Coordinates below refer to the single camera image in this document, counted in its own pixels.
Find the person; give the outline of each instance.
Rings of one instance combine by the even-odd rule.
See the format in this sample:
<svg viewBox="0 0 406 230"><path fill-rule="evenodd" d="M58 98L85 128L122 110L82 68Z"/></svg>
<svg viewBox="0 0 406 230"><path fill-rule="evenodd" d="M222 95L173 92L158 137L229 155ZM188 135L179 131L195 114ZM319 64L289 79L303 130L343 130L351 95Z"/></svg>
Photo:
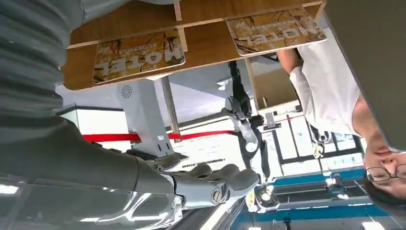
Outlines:
<svg viewBox="0 0 406 230"><path fill-rule="evenodd" d="M396 216L405 215L406 154L389 150L331 29L327 41L277 51L290 75L307 121L325 131L364 137L364 184L371 199Z"/></svg>

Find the wooden shelf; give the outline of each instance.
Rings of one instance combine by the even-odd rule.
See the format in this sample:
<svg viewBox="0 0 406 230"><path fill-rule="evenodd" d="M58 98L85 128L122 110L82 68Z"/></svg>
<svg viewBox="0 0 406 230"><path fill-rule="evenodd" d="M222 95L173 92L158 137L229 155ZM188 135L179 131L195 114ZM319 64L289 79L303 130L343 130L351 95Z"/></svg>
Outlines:
<svg viewBox="0 0 406 230"><path fill-rule="evenodd" d="M314 0L183 0L182 21L177 22L173 5L152 5L131 1L118 10L88 22L72 32L67 62L61 68L64 85L81 90L131 79L174 73L242 59L228 31L225 19L304 6L312 17L322 11L324 1ZM172 68L126 76L101 84L93 83L97 44L169 28L184 28L186 63Z"/></svg>
<svg viewBox="0 0 406 230"><path fill-rule="evenodd" d="M322 0L182 0L182 20L178 22L173 5L130 1L74 30L69 48L302 6L315 6L313 9L318 10L322 3Z"/></svg>

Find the glass panel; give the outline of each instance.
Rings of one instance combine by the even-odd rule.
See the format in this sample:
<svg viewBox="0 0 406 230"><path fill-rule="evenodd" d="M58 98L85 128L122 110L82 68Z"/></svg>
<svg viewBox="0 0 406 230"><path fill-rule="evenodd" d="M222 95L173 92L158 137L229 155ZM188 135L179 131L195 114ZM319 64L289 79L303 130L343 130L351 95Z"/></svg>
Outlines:
<svg viewBox="0 0 406 230"><path fill-rule="evenodd" d="M268 144L268 162L269 168L271 169L271 177L283 176L281 167L279 166L278 154L276 152L272 132L262 134L262 138L267 141Z"/></svg>
<svg viewBox="0 0 406 230"><path fill-rule="evenodd" d="M361 153L320 159L323 170L342 169L362 165Z"/></svg>
<svg viewBox="0 0 406 230"><path fill-rule="evenodd" d="M296 140L299 156L308 156L313 154L313 145L309 130L304 116L296 117L291 120L293 136Z"/></svg>
<svg viewBox="0 0 406 230"><path fill-rule="evenodd" d="M354 137L350 134L335 133L339 150L355 148Z"/></svg>
<svg viewBox="0 0 406 230"><path fill-rule="evenodd" d="M283 159L296 158L296 149L289 129L288 121L281 122L282 127L276 130Z"/></svg>
<svg viewBox="0 0 406 230"><path fill-rule="evenodd" d="M297 175L303 173L314 173L320 171L318 160L309 160L304 162L295 162L282 165L285 176Z"/></svg>
<svg viewBox="0 0 406 230"><path fill-rule="evenodd" d="M127 119L122 111L77 110L81 134L123 134L128 133ZM103 148L127 151L129 141L101 142Z"/></svg>

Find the window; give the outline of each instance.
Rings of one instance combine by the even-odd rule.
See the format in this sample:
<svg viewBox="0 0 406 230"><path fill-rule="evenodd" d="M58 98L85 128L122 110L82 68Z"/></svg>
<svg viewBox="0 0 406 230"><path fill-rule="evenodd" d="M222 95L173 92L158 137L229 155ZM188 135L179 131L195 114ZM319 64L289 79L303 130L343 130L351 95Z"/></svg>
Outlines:
<svg viewBox="0 0 406 230"><path fill-rule="evenodd" d="M314 173L320 171L320 165L318 160L309 160L304 162L295 162L282 165L283 173L285 176L303 174L303 173Z"/></svg>
<svg viewBox="0 0 406 230"><path fill-rule="evenodd" d="M321 159L323 171L349 168L362 165L361 153L348 154L337 157Z"/></svg>
<svg viewBox="0 0 406 230"><path fill-rule="evenodd" d="M290 159L297 157L296 148L294 146L292 133L289 128L287 120L281 122L282 127L276 130L278 136L279 145L281 147L281 153L283 159Z"/></svg>
<svg viewBox="0 0 406 230"><path fill-rule="evenodd" d="M61 115L79 128L81 134L122 134L128 133L127 119L123 111L77 109ZM110 141L100 143L105 149L127 151L129 141Z"/></svg>
<svg viewBox="0 0 406 230"><path fill-rule="evenodd" d="M227 119L187 129L180 133L185 135L218 130L234 130L233 122ZM238 138L236 136L220 134L184 140L178 143L171 141L171 143L175 152L180 152L189 157L189 159L174 168L173 171L189 171L198 163L203 162L208 162L208 165L212 170L219 170L227 164L235 164L240 170L245 169L238 144Z"/></svg>
<svg viewBox="0 0 406 230"><path fill-rule="evenodd" d="M269 168L271 170L271 177L283 176L281 167L279 165L278 153L276 151L272 132L262 134L262 139L267 141L267 145L268 145L268 162L269 162Z"/></svg>
<svg viewBox="0 0 406 230"><path fill-rule="evenodd" d="M354 138L350 134L334 133L337 140L339 150L347 150L355 148Z"/></svg>
<svg viewBox="0 0 406 230"><path fill-rule="evenodd" d="M296 117L291 120L291 124L299 156L312 155L313 145L305 117L304 116Z"/></svg>

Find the red stripe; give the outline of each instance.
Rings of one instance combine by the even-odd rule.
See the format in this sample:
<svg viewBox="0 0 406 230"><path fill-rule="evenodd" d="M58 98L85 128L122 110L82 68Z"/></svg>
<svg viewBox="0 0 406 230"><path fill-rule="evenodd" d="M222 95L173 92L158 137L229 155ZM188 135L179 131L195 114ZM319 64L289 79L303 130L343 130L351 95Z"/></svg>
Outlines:
<svg viewBox="0 0 406 230"><path fill-rule="evenodd" d="M224 130L224 131L210 131L210 132L201 132L201 133L192 133L186 135L180 134L168 134L169 139L182 139L188 140L193 138L201 138L206 136L218 135L218 134L231 134L233 131ZM136 133L132 134L91 134L83 135L83 138L91 142L106 142L106 141L123 141L123 140L133 140L141 141L140 137Z"/></svg>

